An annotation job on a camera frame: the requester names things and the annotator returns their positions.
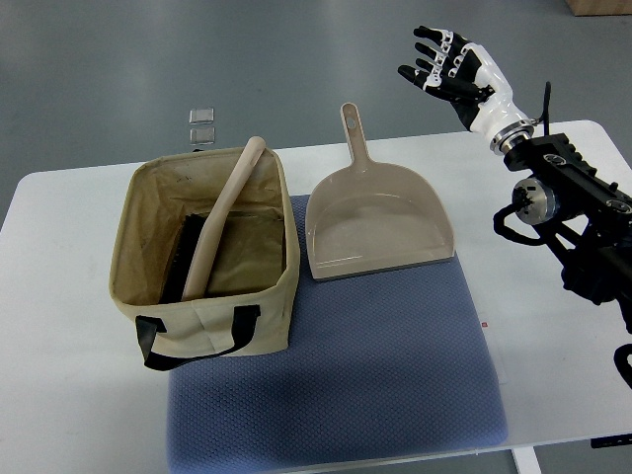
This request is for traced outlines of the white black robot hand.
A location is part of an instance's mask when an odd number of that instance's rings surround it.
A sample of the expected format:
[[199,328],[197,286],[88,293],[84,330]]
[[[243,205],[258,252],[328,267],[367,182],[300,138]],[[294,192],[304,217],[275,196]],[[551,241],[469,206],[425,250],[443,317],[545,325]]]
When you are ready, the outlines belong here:
[[456,32],[414,29],[416,65],[398,73],[426,94],[450,103],[463,126],[500,155],[528,140],[533,120],[514,104],[513,89],[489,52]]

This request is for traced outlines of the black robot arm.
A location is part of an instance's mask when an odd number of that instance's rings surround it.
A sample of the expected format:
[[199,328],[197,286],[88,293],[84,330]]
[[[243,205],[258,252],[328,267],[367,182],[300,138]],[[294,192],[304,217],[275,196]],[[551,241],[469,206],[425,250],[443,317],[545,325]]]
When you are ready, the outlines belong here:
[[600,305],[617,301],[631,322],[631,197],[607,183],[568,136],[550,131],[549,112],[494,139],[511,171],[529,171],[493,217],[495,232],[546,246],[562,265],[565,289]]

